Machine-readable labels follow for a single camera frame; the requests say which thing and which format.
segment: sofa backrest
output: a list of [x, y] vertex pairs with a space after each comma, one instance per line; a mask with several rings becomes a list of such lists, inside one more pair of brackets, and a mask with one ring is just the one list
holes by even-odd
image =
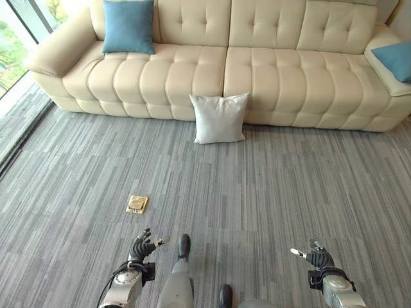
[[229, 45], [295, 49], [306, 0], [232, 0]]
[[[152, 35], [165, 44], [361, 54], [376, 24], [377, 1], [155, 0]], [[91, 19], [104, 40], [103, 0], [92, 0]]]
[[343, 1], [307, 0], [297, 49], [364, 52], [377, 21], [376, 0]]
[[[97, 39], [104, 40], [103, 0], [92, 0], [90, 9]], [[230, 9], [231, 0], [155, 0], [153, 42], [227, 47]]]
[[232, 0], [229, 45], [363, 53], [377, 0]]

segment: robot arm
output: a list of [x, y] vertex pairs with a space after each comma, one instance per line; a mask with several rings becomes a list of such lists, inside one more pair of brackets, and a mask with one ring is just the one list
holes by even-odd
[[99, 308], [134, 308], [136, 299], [147, 281], [155, 278], [155, 263], [143, 263], [144, 258], [149, 256], [155, 249], [168, 243], [169, 237], [165, 237], [151, 243], [148, 237], [151, 235], [147, 228], [137, 236], [132, 245], [128, 260], [114, 271], [107, 282], [104, 290], [109, 287]]
[[316, 240], [310, 240], [311, 252], [304, 253], [292, 248], [291, 252], [311, 263], [319, 271], [308, 271], [311, 289], [322, 291], [324, 300], [332, 308], [366, 308], [361, 296], [356, 292], [354, 282], [343, 270], [334, 266], [328, 251]]

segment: sofa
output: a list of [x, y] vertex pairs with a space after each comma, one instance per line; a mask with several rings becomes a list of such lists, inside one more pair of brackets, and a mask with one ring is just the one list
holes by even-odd
[[384, 132], [411, 113], [372, 49], [400, 40], [377, 0], [156, 0], [154, 55], [102, 53], [103, 0], [67, 21], [30, 62], [64, 110], [194, 121], [189, 94], [249, 92], [244, 122]]

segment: small box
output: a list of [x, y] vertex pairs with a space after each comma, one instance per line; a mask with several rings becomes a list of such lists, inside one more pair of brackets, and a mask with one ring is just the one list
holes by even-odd
[[126, 212], [142, 214], [147, 206], [148, 197], [131, 196], [128, 202]]

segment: throw pillow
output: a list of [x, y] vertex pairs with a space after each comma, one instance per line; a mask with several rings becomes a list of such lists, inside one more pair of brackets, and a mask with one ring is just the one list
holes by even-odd
[[411, 40], [371, 51], [398, 81], [411, 83]]
[[249, 93], [228, 98], [190, 94], [197, 134], [194, 143], [232, 142], [245, 139], [242, 128]]
[[154, 1], [104, 1], [104, 53], [154, 54], [152, 40]]

